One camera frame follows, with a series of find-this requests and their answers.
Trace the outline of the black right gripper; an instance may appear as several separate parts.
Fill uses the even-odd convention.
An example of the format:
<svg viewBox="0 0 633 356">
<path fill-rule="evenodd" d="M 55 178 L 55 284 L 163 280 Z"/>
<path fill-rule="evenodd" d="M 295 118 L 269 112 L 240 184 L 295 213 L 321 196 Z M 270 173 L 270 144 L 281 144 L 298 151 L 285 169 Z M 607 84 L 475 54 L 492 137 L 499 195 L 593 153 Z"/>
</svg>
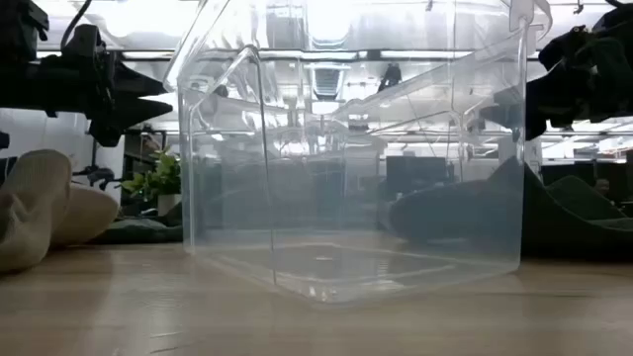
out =
<svg viewBox="0 0 633 356">
<path fill-rule="evenodd" d="M 572 27 L 538 54 L 547 70 L 596 65 L 588 109 L 591 123 L 632 116 L 632 4 L 612 6 L 590 31 L 585 25 Z M 570 124 L 590 94 L 584 74 L 549 73 L 526 83 L 524 94 L 519 90 L 513 86 L 495 93 L 493 103 L 480 110 L 480 118 L 512 131 L 524 129 L 526 140 L 543 134 L 547 121 Z"/>
</svg>

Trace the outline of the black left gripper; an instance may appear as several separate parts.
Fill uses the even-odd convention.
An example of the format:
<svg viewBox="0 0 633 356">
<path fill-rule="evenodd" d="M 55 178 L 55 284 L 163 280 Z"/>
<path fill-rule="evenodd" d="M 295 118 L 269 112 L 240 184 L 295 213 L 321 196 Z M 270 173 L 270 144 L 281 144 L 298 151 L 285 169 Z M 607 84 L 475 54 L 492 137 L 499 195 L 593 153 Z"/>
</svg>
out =
<svg viewBox="0 0 633 356">
<path fill-rule="evenodd" d="M 166 89 L 120 61 L 115 65 L 94 25 L 76 27 L 60 55 L 41 59 L 38 80 L 40 109 L 51 117 L 84 114 L 90 121 L 88 132 L 104 147 L 117 146 L 130 127 L 173 111 L 170 104 L 140 98 L 165 94 Z M 115 102 L 114 88 L 133 98 Z"/>
</svg>

